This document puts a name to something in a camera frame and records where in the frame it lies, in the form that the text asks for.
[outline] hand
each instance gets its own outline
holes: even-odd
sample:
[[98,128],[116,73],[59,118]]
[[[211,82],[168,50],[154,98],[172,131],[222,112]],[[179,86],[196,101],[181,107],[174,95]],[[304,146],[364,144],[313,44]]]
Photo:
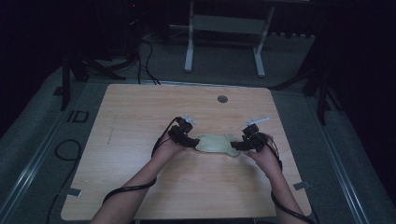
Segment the hand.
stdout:
[[163,136],[160,146],[153,155],[153,159],[160,160],[164,163],[170,161],[178,152],[186,149],[182,145],[175,143],[168,133]]
[[[268,134],[267,137],[268,137],[267,144],[271,147],[275,147],[274,137]],[[265,175],[270,179],[273,176],[282,173],[279,167],[279,163],[277,162],[277,158],[275,157],[274,153],[271,150],[272,149],[269,148],[268,146],[264,146],[264,148],[260,152],[256,152],[253,150],[244,151],[244,154],[249,156],[251,159],[253,159],[260,167],[260,169],[262,169],[265,172]]]

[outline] wooden table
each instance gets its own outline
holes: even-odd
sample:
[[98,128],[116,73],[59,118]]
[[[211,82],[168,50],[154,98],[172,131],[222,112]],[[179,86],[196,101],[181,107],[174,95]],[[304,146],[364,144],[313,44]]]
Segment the wooden table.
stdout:
[[[224,95],[227,103],[220,103]],[[174,117],[188,114],[198,124],[189,136],[231,133],[242,141],[243,122],[258,124],[279,149],[293,195],[309,215],[299,172],[271,92],[267,89],[213,86],[113,84],[99,109],[72,183],[79,197],[68,196],[65,220],[91,219],[102,200],[129,180],[149,159],[153,145]],[[240,154],[210,154],[188,148],[163,168],[136,219],[272,217],[270,184],[255,162]]]

